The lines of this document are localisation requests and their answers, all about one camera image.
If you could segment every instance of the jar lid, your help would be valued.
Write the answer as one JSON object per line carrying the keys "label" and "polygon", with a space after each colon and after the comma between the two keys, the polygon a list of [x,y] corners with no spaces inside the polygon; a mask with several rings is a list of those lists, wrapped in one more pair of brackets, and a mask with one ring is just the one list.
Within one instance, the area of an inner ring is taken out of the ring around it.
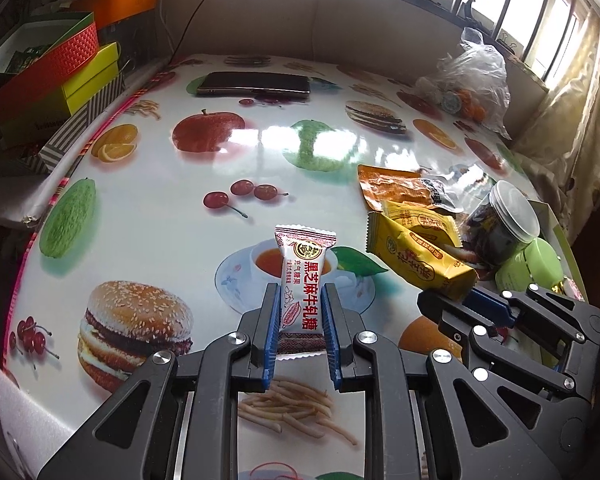
{"label": "jar lid", "polygon": [[524,255],[531,278],[542,288],[551,288],[562,281],[562,266],[549,242],[536,238],[525,248]]}
{"label": "jar lid", "polygon": [[517,187],[506,180],[499,180],[491,188],[489,199],[498,216],[520,241],[528,244],[538,238],[538,216]]}

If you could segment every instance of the plastic jar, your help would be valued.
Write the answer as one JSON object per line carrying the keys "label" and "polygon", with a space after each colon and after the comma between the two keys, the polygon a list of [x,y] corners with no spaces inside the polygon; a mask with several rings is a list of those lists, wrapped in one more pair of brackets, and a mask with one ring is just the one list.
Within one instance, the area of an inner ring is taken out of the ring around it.
{"label": "plastic jar", "polygon": [[540,234],[531,204],[506,180],[497,181],[466,225],[469,244],[492,266],[500,266]]}

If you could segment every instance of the black smartphone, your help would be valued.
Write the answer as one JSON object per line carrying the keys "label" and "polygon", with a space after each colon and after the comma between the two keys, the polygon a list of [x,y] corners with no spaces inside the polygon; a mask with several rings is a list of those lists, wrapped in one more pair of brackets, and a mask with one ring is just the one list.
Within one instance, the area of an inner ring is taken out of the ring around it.
{"label": "black smartphone", "polygon": [[307,99],[309,78],[273,72],[212,72],[196,90],[196,95],[200,96],[258,94]]}

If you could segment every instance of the transparent plastic bag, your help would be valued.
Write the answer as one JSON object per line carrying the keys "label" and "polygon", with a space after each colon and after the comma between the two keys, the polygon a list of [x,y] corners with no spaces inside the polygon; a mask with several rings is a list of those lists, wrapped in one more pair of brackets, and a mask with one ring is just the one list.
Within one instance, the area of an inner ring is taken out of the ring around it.
{"label": "transparent plastic bag", "polygon": [[510,95],[502,54],[493,45],[484,44],[482,33],[474,28],[462,31],[460,47],[464,50],[460,56],[447,55],[438,62],[437,73],[416,81],[416,92],[428,102],[474,118],[510,139],[503,124]]}

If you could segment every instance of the red woven basket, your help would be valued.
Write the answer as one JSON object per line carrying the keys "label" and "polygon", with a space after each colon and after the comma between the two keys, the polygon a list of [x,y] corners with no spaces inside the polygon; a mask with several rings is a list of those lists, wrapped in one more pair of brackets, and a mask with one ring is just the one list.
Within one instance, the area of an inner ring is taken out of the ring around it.
{"label": "red woven basket", "polygon": [[17,117],[65,83],[97,53],[95,23],[46,52],[0,88],[0,124]]}

